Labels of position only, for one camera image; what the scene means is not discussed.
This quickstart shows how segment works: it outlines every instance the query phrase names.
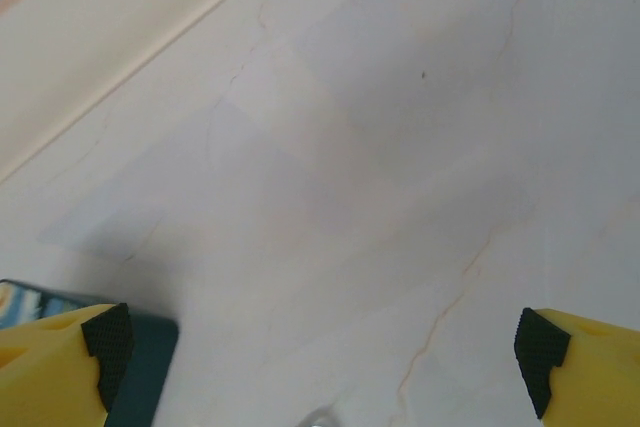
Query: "white floor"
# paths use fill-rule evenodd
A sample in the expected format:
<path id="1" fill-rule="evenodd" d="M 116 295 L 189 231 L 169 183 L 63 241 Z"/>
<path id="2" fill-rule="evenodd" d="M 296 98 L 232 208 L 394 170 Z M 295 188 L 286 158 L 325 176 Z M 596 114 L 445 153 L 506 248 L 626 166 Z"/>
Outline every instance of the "white floor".
<path id="1" fill-rule="evenodd" d="M 3 276 L 175 315 L 157 427 L 536 426 L 640 329 L 637 0 L 229 0 L 0 186 Z"/>

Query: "dark blue object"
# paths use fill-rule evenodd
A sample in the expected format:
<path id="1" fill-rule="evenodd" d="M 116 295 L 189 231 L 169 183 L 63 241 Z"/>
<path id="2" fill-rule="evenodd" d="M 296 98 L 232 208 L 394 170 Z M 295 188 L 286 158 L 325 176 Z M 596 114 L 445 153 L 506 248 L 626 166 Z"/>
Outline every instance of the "dark blue object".
<path id="1" fill-rule="evenodd" d="M 9 304 L 4 309 L 3 286 L 11 290 L 10 298 L 5 299 Z M 90 305 L 115 303 L 110 299 L 0 280 L 0 329 Z M 178 342 L 175 321 L 135 308 L 129 309 L 129 316 L 133 327 L 133 355 L 105 427 L 151 427 Z"/>

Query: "marble tile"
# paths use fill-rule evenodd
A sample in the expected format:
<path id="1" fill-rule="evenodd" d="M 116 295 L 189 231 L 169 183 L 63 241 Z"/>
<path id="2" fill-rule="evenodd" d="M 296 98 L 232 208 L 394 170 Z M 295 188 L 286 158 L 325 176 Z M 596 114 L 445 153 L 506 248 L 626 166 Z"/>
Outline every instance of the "marble tile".
<path id="1" fill-rule="evenodd" d="M 157 426 L 537 425 L 640 329 L 637 0 L 228 0 L 0 185 L 3 276 L 176 316 Z"/>

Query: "black rubber pad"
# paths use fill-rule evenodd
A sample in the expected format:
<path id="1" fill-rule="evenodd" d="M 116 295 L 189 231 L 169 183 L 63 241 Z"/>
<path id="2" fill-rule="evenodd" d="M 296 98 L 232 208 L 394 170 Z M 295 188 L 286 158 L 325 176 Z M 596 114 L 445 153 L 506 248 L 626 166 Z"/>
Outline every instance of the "black rubber pad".
<path id="1" fill-rule="evenodd" d="M 82 324 L 91 357 L 100 364 L 98 392 L 107 412 L 111 411 L 120 382 L 133 353 L 133 328 L 127 304 L 118 304 Z"/>
<path id="2" fill-rule="evenodd" d="M 563 364 L 570 340 L 568 333 L 534 310 L 522 311 L 516 334 L 516 358 L 538 419 L 542 419 L 551 400 L 551 369 Z"/>

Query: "white marble surface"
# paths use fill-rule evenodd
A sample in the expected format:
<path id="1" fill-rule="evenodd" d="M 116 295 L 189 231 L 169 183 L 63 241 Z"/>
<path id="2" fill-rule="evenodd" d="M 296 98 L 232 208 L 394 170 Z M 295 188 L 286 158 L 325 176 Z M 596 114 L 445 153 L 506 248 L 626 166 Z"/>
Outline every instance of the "white marble surface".
<path id="1" fill-rule="evenodd" d="M 229 0 L 0 185 L 4 276 L 180 319 L 156 426 L 538 425 L 640 329 L 637 0 Z"/>

